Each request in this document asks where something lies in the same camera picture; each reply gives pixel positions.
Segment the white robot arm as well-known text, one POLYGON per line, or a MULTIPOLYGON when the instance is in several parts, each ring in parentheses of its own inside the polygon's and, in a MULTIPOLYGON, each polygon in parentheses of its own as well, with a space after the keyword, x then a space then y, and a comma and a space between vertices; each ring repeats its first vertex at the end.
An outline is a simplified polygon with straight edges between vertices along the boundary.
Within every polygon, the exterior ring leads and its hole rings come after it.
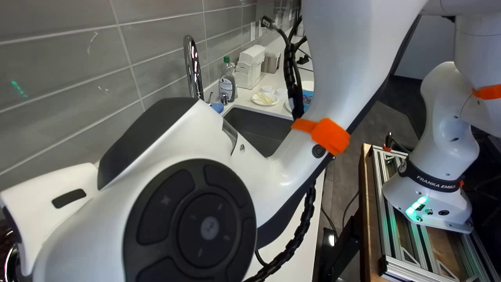
POLYGON ((422 80, 425 130, 383 196, 411 223, 470 232, 460 177, 478 155, 474 130, 499 132, 501 0, 303 0, 312 99, 272 155, 206 102, 162 99, 98 162, 2 192, 13 243, 1 281, 248 279, 254 251, 311 213, 317 174, 348 146, 420 14, 453 18, 455 55, 422 80))

